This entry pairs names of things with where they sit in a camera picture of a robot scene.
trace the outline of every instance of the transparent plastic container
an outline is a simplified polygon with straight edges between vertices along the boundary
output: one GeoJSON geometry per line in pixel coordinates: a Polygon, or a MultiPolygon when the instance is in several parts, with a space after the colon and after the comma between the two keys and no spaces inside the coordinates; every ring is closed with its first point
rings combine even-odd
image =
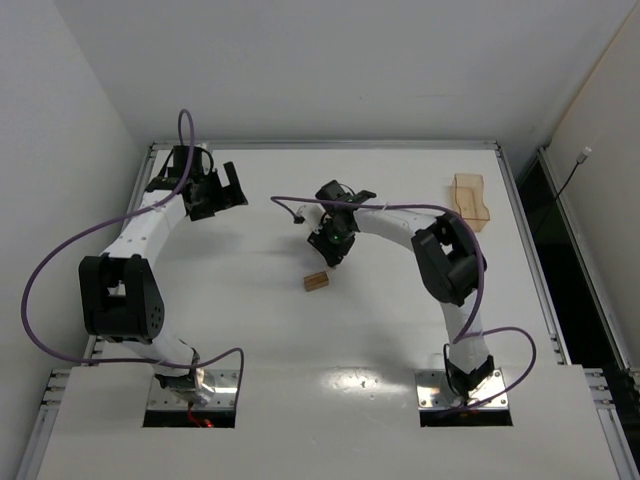
{"type": "Polygon", "coordinates": [[[451,184],[453,209],[471,226],[481,232],[491,220],[489,209],[484,205],[484,179],[475,173],[456,173],[451,184]]]}

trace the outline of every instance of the white wall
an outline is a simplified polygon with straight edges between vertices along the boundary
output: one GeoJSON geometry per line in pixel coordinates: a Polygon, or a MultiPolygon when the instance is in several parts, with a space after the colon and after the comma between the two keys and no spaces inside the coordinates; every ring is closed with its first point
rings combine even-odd
{"type": "Polygon", "coordinates": [[[137,139],[546,142],[636,0],[55,0],[137,139]]]}
{"type": "MultiPolygon", "coordinates": [[[[22,288],[72,233],[122,213],[142,152],[134,145],[51,0],[3,0],[0,11],[0,478],[13,478],[50,369],[23,333],[22,288]]],[[[114,231],[54,260],[31,303],[35,330],[81,354],[77,265],[114,231]]]]}
{"type": "Polygon", "coordinates": [[[575,212],[640,365],[640,7],[636,7],[571,106],[549,148],[563,182],[584,146],[593,154],[563,194],[575,212]]]}

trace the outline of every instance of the wooden block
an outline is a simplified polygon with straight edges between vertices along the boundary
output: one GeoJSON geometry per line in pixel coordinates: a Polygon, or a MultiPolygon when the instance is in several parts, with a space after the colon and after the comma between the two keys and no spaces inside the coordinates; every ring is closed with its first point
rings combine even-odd
{"type": "Polygon", "coordinates": [[[327,285],[329,285],[327,272],[318,272],[304,277],[304,289],[307,292],[312,292],[313,290],[326,287],[327,285]]]}

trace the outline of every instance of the metal base plate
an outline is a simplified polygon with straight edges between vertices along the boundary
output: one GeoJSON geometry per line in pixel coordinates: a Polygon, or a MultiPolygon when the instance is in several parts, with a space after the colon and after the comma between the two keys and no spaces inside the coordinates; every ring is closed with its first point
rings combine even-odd
{"type": "MultiPolygon", "coordinates": [[[[208,370],[215,378],[215,394],[204,407],[194,406],[194,412],[233,412],[235,410],[236,391],[238,389],[239,370],[208,370]]],[[[186,412],[187,402],[177,398],[168,390],[160,387],[160,383],[151,378],[148,412],[186,412]]]]}
{"type": "MultiPolygon", "coordinates": [[[[497,369],[493,375],[487,377],[470,394],[469,404],[495,395],[505,388],[502,372],[497,369]]],[[[444,370],[416,371],[416,389],[418,392],[418,409],[420,411],[439,411],[459,407],[461,399],[454,394],[447,383],[444,370]]],[[[509,410],[509,399],[503,393],[486,405],[478,407],[478,411],[509,410]]]]}

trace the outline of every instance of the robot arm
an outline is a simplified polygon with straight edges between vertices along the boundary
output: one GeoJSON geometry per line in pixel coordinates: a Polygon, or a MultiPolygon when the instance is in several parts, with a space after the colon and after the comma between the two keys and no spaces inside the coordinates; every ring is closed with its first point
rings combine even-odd
{"type": "MultiPolygon", "coordinates": [[[[375,197],[368,191],[350,195],[335,180],[316,194],[319,200],[385,204],[375,197]]],[[[450,343],[447,367],[452,388],[468,398],[468,393],[493,372],[493,357],[484,338],[478,335],[482,332],[479,315],[465,338],[454,342],[469,318],[478,281],[477,258],[457,217],[332,206],[326,206],[322,213],[317,205],[304,205],[297,214],[312,228],[308,242],[331,267],[339,264],[351,249],[356,232],[378,235],[413,252],[425,287],[442,307],[450,343]],[[443,246],[451,246],[451,250],[447,253],[443,246]]]]}
{"type": "MultiPolygon", "coordinates": [[[[151,180],[141,208],[154,205],[175,188],[183,175],[188,148],[172,150],[173,163],[151,180]]],[[[153,276],[153,265],[171,231],[186,217],[191,221],[247,200],[232,163],[224,165],[229,185],[222,187],[216,170],[205,174],[202,155],[196,148],[188,180],[166,204],[134,217],[118,239],[100,256],[85,257],[80,263],[80,289],[87,331],[106,341],[120,343],[137,355],[180,365],[198,363],[195,349],[171,333],[165,324],[162,296],[153,276]]],[[[202,369],[153,365],[156,378],[180,398],[206,404],[212,394],[212,379],[202,369]]]]}

